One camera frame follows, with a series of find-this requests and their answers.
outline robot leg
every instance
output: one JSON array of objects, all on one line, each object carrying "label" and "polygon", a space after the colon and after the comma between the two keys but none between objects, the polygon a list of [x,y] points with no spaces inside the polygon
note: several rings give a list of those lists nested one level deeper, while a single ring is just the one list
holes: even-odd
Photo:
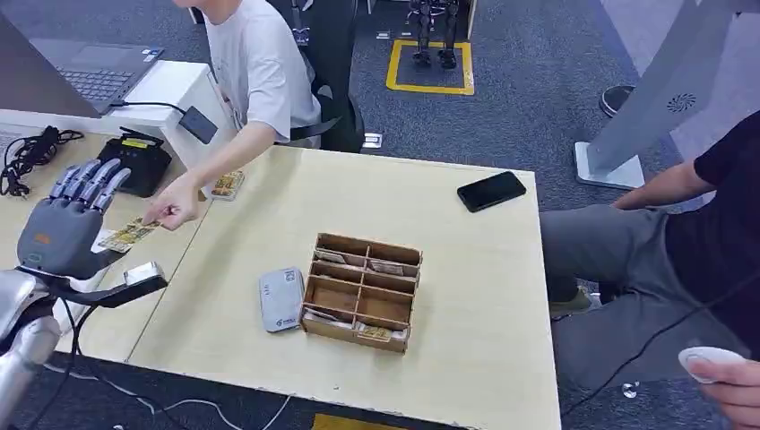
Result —
[{"label": "robot leg", "polygon": [[438,51],[441,58],[441,67],[444,69],[456,68],[456,55],[453,51],[453,43],[456,38],[456,19],[459,13],[459,0],[449,0],[446,5],[446,35],[445,47]]},{"label": "robot leg", "polygon": [[414,53],[414,62],[417,65],[430,66],[430,29],[433,27],[432,8],[429,0],[413,0],[410,5],[417,13],[418,32],[417,32],[417,52]]}]

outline smartphone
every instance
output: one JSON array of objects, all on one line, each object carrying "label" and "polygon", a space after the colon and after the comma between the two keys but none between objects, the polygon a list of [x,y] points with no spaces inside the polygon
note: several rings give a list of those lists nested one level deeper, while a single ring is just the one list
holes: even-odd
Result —
[{"label": "smartphone", "polygon": [[468,211],[477,212],[519,197],[525,191],[525,186],[514,173],[504,172],[460,186],[456,193]]}]

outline black cable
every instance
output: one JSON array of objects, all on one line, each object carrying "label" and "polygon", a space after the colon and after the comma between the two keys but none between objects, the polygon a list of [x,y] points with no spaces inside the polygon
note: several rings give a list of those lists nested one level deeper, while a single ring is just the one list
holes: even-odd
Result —
[{"label": "black cable", "polygon": [[619,373],[620,373],[620,372],[621,372],[621,371],[622,371],[622,370],[623,370],[623,369],[624,369],[626,366],[630,365],[630,364],[631,364],[631,363],[633,363],[633,362],[634,362],[636,359],[638,359],[639,357],[641,357],[641,356],[643,355],[644,351],[646,351],[646,349],[647,349],[647,348],[649,348],[649,346],[652,344],[652,342],[654,342],[654,340],[655,340],[655,339],[657,339],[658,337],[660,337],[660,335],[662,335],[662,333],[664,333],[664,332],[666,332],[666,331],[668,331],[668,330],[670,330],[670,329],[672,329],[672,328],[674,328],[674,327],[678,326],[679,324],[681,324],[683,321],[687,320],[687,319],[688,319],[689,317],[691,317],[692,315],[694,315],[694,314],[697,314],[697,313],[699,313],[699,312],[702,312],[702,311],[703,311],[703,310],[705,310],[705,309],[709,309],[709,308],[711,308],[711,307],[713,307],[713,306],[715,306],[715,305],[718,305],[719,303],[721,303],[721,302],[723,302],[723,301],[725,301],[725,300],[727,300],[727,299],[729,299],[729,298],[733,297],[735,294],[737,294],[739,291],[741,291],[742,289],[744,289],[746,286],[748,286],[749,284],[751,284],[751,283],[753,283],[753,282],[755,282],[755,281],[757,281],[757,280],[760,280],[760,271],[756,272],[754,275],[752,275],[752,276],[750,276],[750,277],[747,277],[747,278],[745,278],[743,281],[741,281],[739,284],[737,284],[737,285],[736,285],[734,288],[731,288],[731,289],[729,289],[729,290],[728,290],[728,291],[727,291],[725,294],[723,294],[722,296],[719,296],[718,298],[714,299],[714,300],[713,300],[713,301],[711,301],[711,302],[707,302],[706,304],[700,305],[700,306],[698,306],[698,307],[696,307],[696,308],[692,309],[691,311],[687,312],[685,315],[683,315],[683,316],[681,316],[680,318],[678,318],[678,319],[677,319],[675,322],[673,322],[673,323],[671,323],[671,324],[669,324],[669,325],[666,325],[665,327],[663,327],[663,328],[661,328],[661,329],[657,330],[657,331],[656,331],[656,332],[655,332],[655,333],[654,333],[654,334],[653,334],[653,335],[652,335],[652,336],[651,336],[651,337],[650,337],[650,338],[649,338],[649,339],[648,339],[648,340],[647,340],[647,341],[646,341],[646,342],[643,344],[643,346],[641,347],[641,349],[639,350],[639,352],[638,352],[638,353],[637,353],[635,356],[633,356],[633,357],[630,357],[628,360],[626,360],[626,362],[624,362],[622,365],[620,365],[620,367],[618,367],[618,368],[617,368],[617,370],[615,370],[615,372],[613,372],[613,373],[612,373],[612,376],[610,376],[610,377],[608,378],[608,380],[607,380],[607,381],[605,381],[605,383],[603,383],[603,384],[602,384],[602,385],[601,385],[599,388],[597,388],[596,390],[594,390],[594,391],[593,391],[591,394],[589,394],[589,395],[588,395],[588,396],[586,396],[585,398],[583,398],[583,399],[579,400],[578,402],[576,402],[576,403],[575,403],[573,406],[571,406],[570,408],[568,408],[568,409],[567,409],[565,412],[563,412],[562,414],[560,414],[560,417],[566,417],[567,415],[569,415],[570,413],[572,413],[572,412],[573,412],[573,411],[574,411],[576,408],[578,408],[579,406],[583,405],[583,404],[584,404],[584,403],[586,403],[587,401],[589,401],[589,400],[593,399],[593,398],[594,398],[594,397],[596,397],[596,396],[597,396],[597,395],[598,395],[598,394],[599,394],[599,393],[600,393],[602,390],[604,390],[605,388],[607,388],[607,385],[608,385],[610,382],[612,382],[612,380],[613,380],[613,379],[615,379],[615,377],[616,377],[616,376],[618,376],[618,374],[619,374]]},{"label": "black cable", "polygon": [[118,101],[116,103],[111,103],[109,106],[112,108],[123,108],[125,106],[164,106],[166,108],[176,109],[179,112],[182,112],[182,115],[187,115],[187,111],[183,108],[162,101]]},{"label": "black cable", "polygon": [[[72,327],[74,327],[73,322],[73,315],[71,313],[71,308],[69,307],[68,302],[65,300],[61,300],[64,302],[64,307],[66,308],[66,313],[69,315],[69,321],[71,321]],[[56,391],[53,393],[52,396],[50,396],[50,400],[47,401],[45,406],[39,411],[36,417],[31,420],[31,424],[29,424],[29,429],[34,430],[39,425],[39,422],[42,421],[42,418],[45,417],[47,412],[50,410],[50,408],[53,406],[53,403],[56,402],[58,399],[58,396],[61,395],[61,391],[64,390],[64,386],[66,385],[66,382],[69,380],[69,376],[71,376],[71,372],[73,369],[74,364],[74,358],[76,357],[76,344],[72,342],[72,348],[71,353],[69,354],[69,362],[66,364],[66,369],[64,371],[64,377],[61,378],[61,382],[58,383],[58,387],[56,388]]]},{"label": "black cable", "polygon": [[[84,322],[87,321],[87,318],[92,315],[93,312],[97,309],[97,306],[92,306],[90,309],[87,310],[87,312],[84,313],[82,316],[82,319],[79,321],[78,324],[76,324],[76,330],[74,331],[73,336],[73,344],[72,348],[75,348],[76,352],[79,353],[80,356],[83,358],[88,358],[84,355],[82,352],[82,346],[79,344],[79,335],[82,331],[82,327],[84,326]],[[107,387],[113,389],[114,391],[119,392],[120,394],[125,395],[126,397],[132,398],[132,399],[142,399],[145,401],[148,401],[152,404],[152,406],[157,409],[159,412],[163,412],[163,414],[166,416],[166,418],[176,427],[181,428],[182,430],[190,430],[189,428],[183,426],[180,422],[175,420],[167,411],[166,408],[161,405],[158,401],[155,399],[152,399],[148,396],[143,396],[142,394],[128,394],[126,392],[123,392],[117,388],[117,386],[112,383],[99,369],[95,367],[92,363],[90,363],[89,360],[83,360],[84,364],[87,366],[88,370],[92,374],[92,376],[98,380],[98,382],[105,384]]]},{"label": "black cable", "polygon": [[[22,176],[30,173],[35,166],[45,166],[52,161],[58,153],[59,146],[82,137],[84,134],[74,130],[58,132],[57,128],[48,126],[39,136],[22,137],[11,142],[3,155],[0,195],[23,197],[29,194],[31,189],[21,183]],[[11,148],[18,142],[23,142],[23,145],[13,153],[13,159],[9,160]]]}]

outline sneaker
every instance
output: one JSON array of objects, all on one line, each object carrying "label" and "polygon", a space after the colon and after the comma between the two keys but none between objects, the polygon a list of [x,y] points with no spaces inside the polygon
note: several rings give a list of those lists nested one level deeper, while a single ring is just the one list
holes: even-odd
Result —
[{"label": "sneaker", "polygon": [[578,288],[577,294],[567,302],[548,302],[548,313],[552,318],[569,314],[582,314],[592,309],[592,301],[583,288]]}]

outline human hand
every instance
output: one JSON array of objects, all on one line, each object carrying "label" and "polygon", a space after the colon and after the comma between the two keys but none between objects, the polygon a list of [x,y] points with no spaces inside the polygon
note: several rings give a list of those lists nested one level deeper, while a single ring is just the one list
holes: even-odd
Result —
[{"label": "human hand", "polygon": [[187,221],[198,218],[200,186],[190,173],[169,184],[142,216],[143,224],[158,221],[167,230],[176,230]]},{"label": "human hand", "polygon": [[734,430],[760,428],[760,363],[718,365],[692,359],[688,366],[690,372],[718,381],[704,384],[702,390],[718,401]]}]

